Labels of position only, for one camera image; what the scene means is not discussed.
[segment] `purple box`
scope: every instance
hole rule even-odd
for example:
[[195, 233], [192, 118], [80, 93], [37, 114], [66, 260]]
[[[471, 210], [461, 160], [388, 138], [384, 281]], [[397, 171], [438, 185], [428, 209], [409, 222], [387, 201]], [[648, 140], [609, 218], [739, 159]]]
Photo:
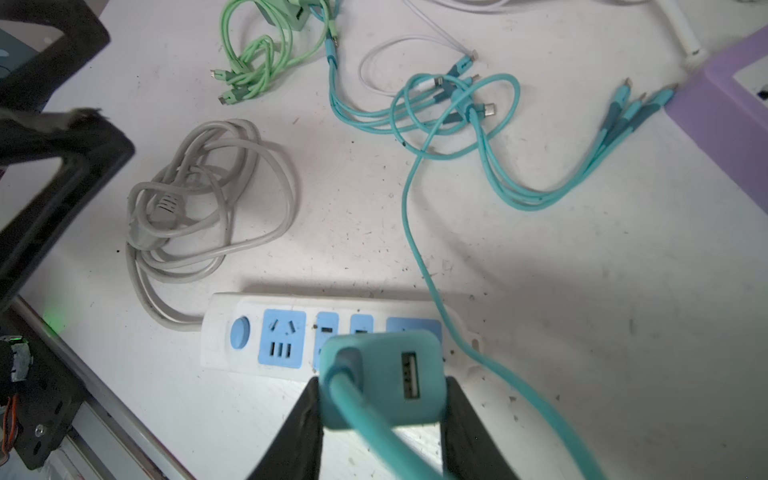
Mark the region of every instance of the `purple box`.
[[667, 113], [768, 213], [766, 68], [768, 26], [709, 61]]

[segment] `white table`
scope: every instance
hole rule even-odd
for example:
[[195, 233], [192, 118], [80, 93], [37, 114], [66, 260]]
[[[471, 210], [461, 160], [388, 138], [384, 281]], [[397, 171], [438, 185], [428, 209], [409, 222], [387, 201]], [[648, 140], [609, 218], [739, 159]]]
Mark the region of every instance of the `white table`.
[[[324, 55], [262, 98], [220, 105], [221, 83], [207, 72], [226, 65], [221, 4], [112, 0], [104, 10], [112, 43], [48, 110], [101, 108], [137, 153], [22, 290], [40, 314], [63, 322], [64, 340], [200, 480], [243, 478], [303, 385], [203, 370], [199, 334], [159, 327], [134, 297], [122, 251], [125, 197], [165, 165], [192, 127], [254, 121], [295, 166], [300, 211], [285, 237], [227, 258], [204, 281], [159, 286], [169, 304], [201, 314], [221, 291], [428, 298], [399, 220], [413, 156], [390, 137], [334, 118]], [[712, 51], [768, 22], [764, 3], [682, 4]], [[649, 5], [541, 0], [497, 16], [419, 5], [478, 50], [472, 73], [520, 79], [518, 113], [492, 143], [534, 187], [557, 183], [576, 165], [622, 78], [631, 76], [636, 91], [684, 78], [677, 46]], [[357, 84], [356, 62], [387, 38], [429, 29], [399, 2], [346, 0], [338, 22], [346, 91], [363, 107], [385, 106]], [[316, 37], [318, 23], [309, 25], [300, 46]], [[233, 21], [235, 45], [262, 31], [273, 30], [255, 8]], [[378, 60], [376, 79], [398, 88], [411, 74], [445, 71], [456, 59], [436, 45], [404, 44]], [[482, 97], [504, 110], [511, 92], [492, 88]], [[13, 195], [44, 181], [42, 170], [5, 175], [4, 211]], [[282, 215], [265, 164], [257, 175], [240, 202], [235, 239]], [[426, 165], [412, 202], [415, 237], [450, 305], [485, 336], [495, 358], [572, 421], [610, 478], [759, 478], [768, 471], [768, 217], [665, 114], [542, 212], [505, 206], [475, 154]], [[179, 248], [214, 239], [215, 232], [202, 233]], [[464, 389], [521, 478], [580, 478], [516, 392], [485, 372]], [[436, 429], [411, 435], [436, 458]], [[326, 435], [322, 478], [354, 477], [392, 474], [356, 434]]]

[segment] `usb port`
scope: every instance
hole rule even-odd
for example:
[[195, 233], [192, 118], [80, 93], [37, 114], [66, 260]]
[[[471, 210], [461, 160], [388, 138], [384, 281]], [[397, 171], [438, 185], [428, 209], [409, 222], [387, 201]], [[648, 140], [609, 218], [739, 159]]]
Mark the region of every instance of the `usb port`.
[[416, 353], [405, 352], [402, 359], [402, 391], [406, 399], [419, 397], [419, 374], [416, 372]]

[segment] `white power strip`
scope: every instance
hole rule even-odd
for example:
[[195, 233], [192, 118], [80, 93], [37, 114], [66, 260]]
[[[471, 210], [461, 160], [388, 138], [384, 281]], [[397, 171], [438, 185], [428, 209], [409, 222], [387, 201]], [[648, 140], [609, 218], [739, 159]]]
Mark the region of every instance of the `white power strip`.
[[[479, 352], [482, 338], [468, 332], [448, 307], [464, 339]], [[445, 372], [462, 377], [472, 365], [432, 302], [216, 293], [203, 319], [203, 367], [306, 382], [317, 374], [319, 350], [335, 335], [427, 329], [442, 342]]]

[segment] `tangled green cable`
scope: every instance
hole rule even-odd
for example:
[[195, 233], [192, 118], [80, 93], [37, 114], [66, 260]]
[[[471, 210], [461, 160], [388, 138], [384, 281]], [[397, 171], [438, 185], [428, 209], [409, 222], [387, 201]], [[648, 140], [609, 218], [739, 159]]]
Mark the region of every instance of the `tangled green cable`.
[[[269, 15], [271, 22], [277, 26], [277, 31], [280, 33], [280, 44], [277, 48], [272, 37], [261, 35], [249, 43], [240, 56], [235, 53], [230, 42], [230, 19], [235, 9], [246, 2], [257, 4], [262, 12]], [[249, 98], [255, 98], [268, 90], [272, 80], [282, 71], [298, 65], [320, 50], [329, 31], [336, 37], [336, 26], [333, 24], [328, 0], [316, 0], [316, 3], [323, 8], [323, 31], [320, 33], [317, 43], [309, 51], [297, 57], [292, 57], [293, 32], [286, 19], [286, 14], [267, 0], [230, 0], [224, 6], [219, 26], [221, 42], [230, 61], [230, 70], [211, 71], [211, 76], [217, 80], [225, 81], [230, 86], [230, 90], [219, 97], [222, 104], [232, 105]], [[261, 54], [263, 54], [263, 62], [254, 67], [253, 60]]]

